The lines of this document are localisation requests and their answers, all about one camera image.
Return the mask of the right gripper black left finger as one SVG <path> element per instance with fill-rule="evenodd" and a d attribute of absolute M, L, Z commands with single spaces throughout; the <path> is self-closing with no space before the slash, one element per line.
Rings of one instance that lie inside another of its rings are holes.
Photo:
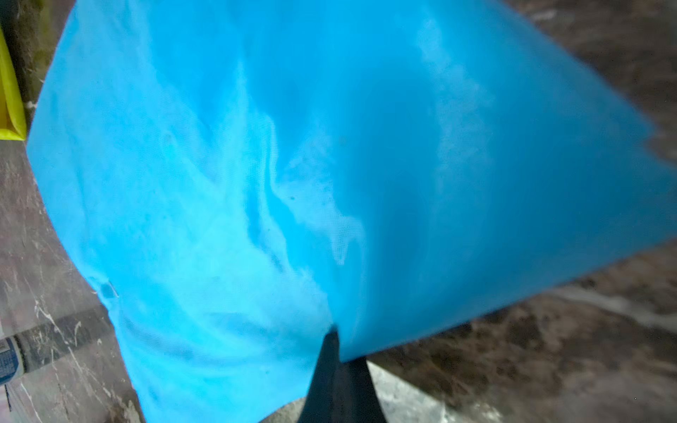
<path fill-rule="evenodd" d="M 338 331 L 332 327 L 324 337 L 308 395 L 298 423 L 331 422 L 333 414 L 333 385 L 339 364 Z"/>

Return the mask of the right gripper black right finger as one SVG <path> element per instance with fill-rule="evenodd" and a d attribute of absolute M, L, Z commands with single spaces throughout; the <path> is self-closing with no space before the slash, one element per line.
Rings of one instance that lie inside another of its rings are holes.
<path fill-rule="evenodd" d="M 337 375 L 337 421 L 386 423 L 365 358 L 341 363 Z"/>

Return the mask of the blue raincoat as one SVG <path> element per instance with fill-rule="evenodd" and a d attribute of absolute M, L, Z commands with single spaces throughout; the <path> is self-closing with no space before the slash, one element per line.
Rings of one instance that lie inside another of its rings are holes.
<path fill-rule="evenodd" d="M 500 1 L 79 1 L 28 158 L 149 422 L 258 422 L 353 359 L 676 234 L 652 125 Z"/>

